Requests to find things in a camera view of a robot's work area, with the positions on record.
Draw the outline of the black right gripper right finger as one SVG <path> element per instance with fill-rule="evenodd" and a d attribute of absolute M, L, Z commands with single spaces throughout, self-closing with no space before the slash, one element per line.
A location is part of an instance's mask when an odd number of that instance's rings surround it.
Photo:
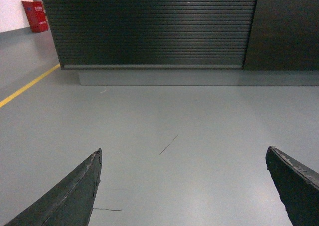
<path fill-rule="evenodd" d="M 265 160 L 292 225 L 317 226 L 319 174 L 272 146 L 267 149 Z"/>

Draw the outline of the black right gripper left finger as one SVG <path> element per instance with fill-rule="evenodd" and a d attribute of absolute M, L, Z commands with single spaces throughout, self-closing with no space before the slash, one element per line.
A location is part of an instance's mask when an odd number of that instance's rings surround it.
<path fill-rule="evenodd" d="M 102 169 L 102 149 L 93 152 L 7 226 L 87 226 Z"/>

